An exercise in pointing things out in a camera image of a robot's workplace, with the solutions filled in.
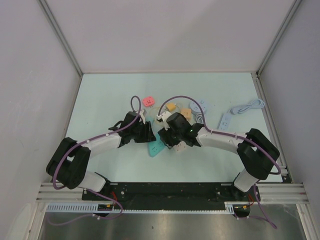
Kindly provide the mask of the white square plug adapter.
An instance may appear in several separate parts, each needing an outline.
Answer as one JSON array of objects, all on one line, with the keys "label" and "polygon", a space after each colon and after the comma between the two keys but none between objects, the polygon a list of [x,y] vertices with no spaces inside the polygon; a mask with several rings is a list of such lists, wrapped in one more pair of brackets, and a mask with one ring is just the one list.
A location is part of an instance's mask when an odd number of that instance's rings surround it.
[{"label": "white square plug adapter", "polygon": [[175,145],[173,149],[176,153],[181,153],[187,149],[187,144],[184,141],[181,141],[180,143]]}]

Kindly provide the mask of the teal triangular power strip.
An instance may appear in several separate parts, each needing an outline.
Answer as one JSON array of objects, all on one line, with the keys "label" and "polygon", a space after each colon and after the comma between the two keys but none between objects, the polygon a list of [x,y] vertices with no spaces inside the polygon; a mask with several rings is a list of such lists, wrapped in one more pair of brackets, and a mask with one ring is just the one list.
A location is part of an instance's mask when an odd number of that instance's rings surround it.
[{"label": "teal triangular power strip", "polygon": [[150,121],[152,131],[154,133],[154,136],[156,137],[155,141],[147,143],[148,154],[150,157],[154,158],[156,155],[158,155],[165,148],[165,145],[161,141],[160,136],[158,134],[158,131],[161,129],[161,126],[158,125],[157,123],[155,123],[155,119],[152,118],[151,116],[147,116],[146,120]]}]

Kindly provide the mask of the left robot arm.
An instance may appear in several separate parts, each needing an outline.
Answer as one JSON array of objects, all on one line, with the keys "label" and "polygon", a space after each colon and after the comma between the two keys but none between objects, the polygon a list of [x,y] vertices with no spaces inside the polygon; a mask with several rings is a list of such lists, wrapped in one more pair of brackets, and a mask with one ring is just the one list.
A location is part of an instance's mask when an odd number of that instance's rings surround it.
[{"label": "left robot arm", "polygon": [[132,140],[135,143],[150,143],[156,140],[151,122],[145,120],[142,114],[132,111],[110,130],[109,133],[83,142],[70,137],[64,138],[46,167],[47,174],[70,190],[77,187],[90,189],[98,199],[107,199],[111,193],[108,180],[87,170],[89,160],[108,150],[120,148]]}]

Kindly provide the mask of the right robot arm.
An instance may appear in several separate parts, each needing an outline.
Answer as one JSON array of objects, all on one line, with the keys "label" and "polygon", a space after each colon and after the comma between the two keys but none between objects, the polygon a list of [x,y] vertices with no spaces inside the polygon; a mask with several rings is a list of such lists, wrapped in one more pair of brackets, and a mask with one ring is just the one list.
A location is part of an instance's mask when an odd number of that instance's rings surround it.
[{"label": "right robot arm", "polygon": [[280,156],[279,150],[258,129],[252,128],[245,133],[231,133],[209,129],[203,123],[190,124],[179,112],[164,113],[156,116],[163,123],[158,131],[160,139],[169,148],[184,142],[189,147],[212,147],[239,156],[244,170],[233,181],[231,196],[242,201],[249,189],[258,181],[266,180]]}]

